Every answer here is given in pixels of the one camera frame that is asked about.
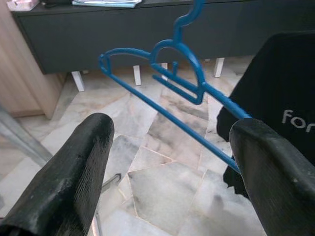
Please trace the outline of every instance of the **marble floor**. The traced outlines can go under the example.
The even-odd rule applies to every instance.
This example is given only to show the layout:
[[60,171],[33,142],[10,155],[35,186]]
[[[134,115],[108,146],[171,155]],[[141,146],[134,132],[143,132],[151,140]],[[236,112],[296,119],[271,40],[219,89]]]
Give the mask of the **marble floor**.
[[[220,78],[212,76],[214,60],[203,62],[206,79],[229,95],[251,59],[227,58]],[[134,85],[132,68],[115,73]],[[207,95],[201,105],[192,105],[151,74],[149,67],[141,67],[142,85],[135,88],[231,155],[229,143],[216,134],[221,105]],[[180,63],[179,74],[195,83],[188,64]],[[55,154],[88,115],[102,112],[113,119],[115,136],[104,181],[116,173],[123,178],[100,197],[105,236],[264,235],[251,203],[223,182],[226,164],[100,71],[83,75],[83,79],[86,91],[81,93],[67,79],[51,120],[43,116],[18,120]],[[0,217],[8,213],[39,169],[0,137]]]

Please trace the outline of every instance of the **hanger hook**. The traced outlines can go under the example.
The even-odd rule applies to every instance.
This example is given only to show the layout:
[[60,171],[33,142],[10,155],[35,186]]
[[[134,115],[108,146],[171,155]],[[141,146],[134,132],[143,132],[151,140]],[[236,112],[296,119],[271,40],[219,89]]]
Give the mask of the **hanger hook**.
[[194,0],[189,12],[180,16],[174,23],[174,41],[180,43],[182,41],[182,27],[192,23],[200,14],[204,0]]

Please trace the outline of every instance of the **white cabinet leg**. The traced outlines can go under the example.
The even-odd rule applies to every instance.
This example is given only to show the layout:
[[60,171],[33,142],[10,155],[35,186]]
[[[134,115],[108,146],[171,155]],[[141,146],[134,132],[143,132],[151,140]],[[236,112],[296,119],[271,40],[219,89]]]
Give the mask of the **white cabinet leg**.
[[215,77],[220,77],[223,68],[224,58],[217,58],[215,66]]
[[133,74],[134,74],[134,81],[136,83],[136,86],[141,85],[140,66],[139,65],[133,66]]
[[80,71],[72,71],[71,74],[72,74],[72,77],[75,81],[75,84],[76,84],[79,92],[83,92],[84,91],[84,83],[83,83]]
[[[162,63],[161,66],[162,66],[165,70],[167,70],[167,63]],[[162,75],[162,79],[167,80],[167,77],[164,76],[164,75]]]

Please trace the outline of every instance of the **metal pole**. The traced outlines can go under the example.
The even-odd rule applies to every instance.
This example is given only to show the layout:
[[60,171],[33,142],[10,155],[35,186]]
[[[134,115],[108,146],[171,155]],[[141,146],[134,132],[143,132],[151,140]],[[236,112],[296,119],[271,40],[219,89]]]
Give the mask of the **metal pole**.
[[30,135],[1,105],[0,133],[41,167],[52,158],[52,154]]
[[[121,180],[121,178],[122,178],[121,174],[115,174],[113,177],[107,180],[102,186],[101,194],[108,190],[109,188],[111,188],[112,186],[114,185],[116,186],[117,183]],[[96,205],[96,210],[92,220],[91,228],[94,236],[103,236],[102,225],[99,217],[99,200]]]

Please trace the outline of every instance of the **blue plastic hanger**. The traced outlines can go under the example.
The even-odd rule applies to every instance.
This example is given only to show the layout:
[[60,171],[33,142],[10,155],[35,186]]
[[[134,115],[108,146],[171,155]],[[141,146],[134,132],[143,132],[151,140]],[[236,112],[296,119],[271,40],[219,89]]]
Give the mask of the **blue plastic hanger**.
[[[189,49],[188,46],[186,46],[182,42],[182,29],[184,26],[189,25],[192,23],[200,14],[202,9],[202,4],[204,0],[195,0],[193,2],[193,6],[190,9],[189,13],[179,17],[175,23],[174,23],[174,38],[173,39],[166,39],[163,41],[160,41],[155,45],[151,53],[148,53],[146,51],[135,49],[135,48],[116,48],[113,50],[110,50],[106,52],[105,54],[100,55],[99,57],[99,65],[102,70],[102,72],[115,80],[118,84],[129,90],[131,93],[139,97],[141,100],[149,104],[151,107],[156,109],[158,112],[160,112],[162,115],[167,117],[169,120],[171,120],[173,123],[175,123],[178,127],[180,127],[182,130],[184,130],[186,133],[188,133],[190,136],[192,136],[194,139],[196,139],[199,143],[201,143],[203,146],[205,146],[208,150],[213,152],[216,156],[218,156],[221,160],[223,160],[226,164],[228,164],[231,168],[233,168],[235,171],[240,172],[235,161],[230,158],[228,155],[226,155],[224,152],[222,152],[219,148],[217,148],[212,143],[208,142],[204,139],[201,135],[199,135],[197,132],[195,132],[193,129],[191,129],[189,126],[184,124],[181,120],[176,118],[173,114],[169,113],[167,110],[165,110],[163,107],[161,107],[156,102],[152,101],[145,95],[143,95],[141,92],[135,90],[133,87],[128,85],[126,82],[118,78],[112,73],[111,69],[111,61],[110,57],[113,55],[119,55],[119,54],[128,54],[133,55],[137,57],[142,57],[147,60],[149,60],[151,67],[159,72],[160,74],[164,75],[168,79],[176,82],[177,84],[181,85],[182,87],[186,88],[187,90],[191,91],[193,94],[196,95],[196,97],[191,96],[190,94],[186,93],[179,87],[177,87],[174,84],[171,84],[167,80],[164,80],[159,75],[153,75],[152,77],[162,83],[163,85],[167,86],[180,96],[184,97],[188,101],[192,102],[193,104],[199,105],[202,103],[203,94],[204,92],[209,93],[212,97],[214,97],[218,102],[220,102],[228,111],[230,111],[236,118],[238,119],[244,119],[244,118],[250,118],[249,116],[242,108],[240,108],[236,103],[232,102],[228,97],[224,96],[220,91],[213,88],[210,84],[205,82],[202,66],[199,63],[198,59],[194,55],[194,53]],[[182,53],[182,55],[185,56],[185,58],[190,62],[194,72],[195,76],[197,78],[197,86],[188,82],[187,80],[179,77],[177,75],[177,62],[173,62],[173,73],[170,71],[164,69],[161,67],[157,62],[157,56],[160,50],[163,48],[173,48],[179,53]]]

